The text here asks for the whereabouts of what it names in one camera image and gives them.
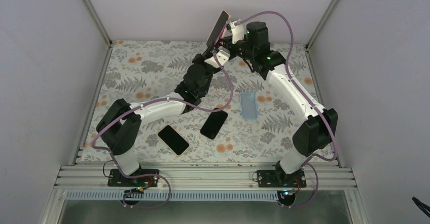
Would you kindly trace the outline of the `light blue phone case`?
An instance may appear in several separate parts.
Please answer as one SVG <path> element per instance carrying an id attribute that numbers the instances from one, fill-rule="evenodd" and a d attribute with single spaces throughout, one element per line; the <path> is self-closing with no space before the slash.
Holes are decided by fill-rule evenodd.
<path id="1" fill-rule="evenodd" d="M 239 94 L 241 116 L 244 120 L 256 120 L 258 118 L 258 107 L 254 92 L 241 92 Z"/>

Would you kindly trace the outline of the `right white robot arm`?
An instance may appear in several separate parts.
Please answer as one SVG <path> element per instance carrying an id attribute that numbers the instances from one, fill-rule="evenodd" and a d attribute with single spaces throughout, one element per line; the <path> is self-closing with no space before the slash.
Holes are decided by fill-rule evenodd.
<path id="1" fill-rule="evenodd" d="M 326 109 L 297 81 L 288 65 L 289 56 L 271 49 L 268 28 L 264 22 L 243 25 L 241 20 L 227 21 L 230 36 L 221 40 L 230 57 L 241 58 L 252 72 L 258 73 L 288 101 L 300 119 L 300 126 L 292 136 L 292 148 L 275 164 L 274 179 L 287 187 L 299 178 L 299 172 L 316 151 L 329 144 L 336 145 L 337 112 Z"/>

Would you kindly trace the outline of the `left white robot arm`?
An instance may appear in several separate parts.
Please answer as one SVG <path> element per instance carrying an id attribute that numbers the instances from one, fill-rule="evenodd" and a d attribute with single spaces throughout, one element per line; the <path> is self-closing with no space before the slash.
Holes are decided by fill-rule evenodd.
<path id="1" fill-rule="evenodd" d="M 196 55 L 183 80 L 170 94 L 140 103 L 118 99 L 111 105 L 96 131 L 127 185 L 134 186 L 141 179 L 139 163 L 132 150 L 140 126 L 195 109 L 208 94 L 213 75 L 221 70 L 229 57 L 230 52 L 224 47 L 205 51 Z"/>

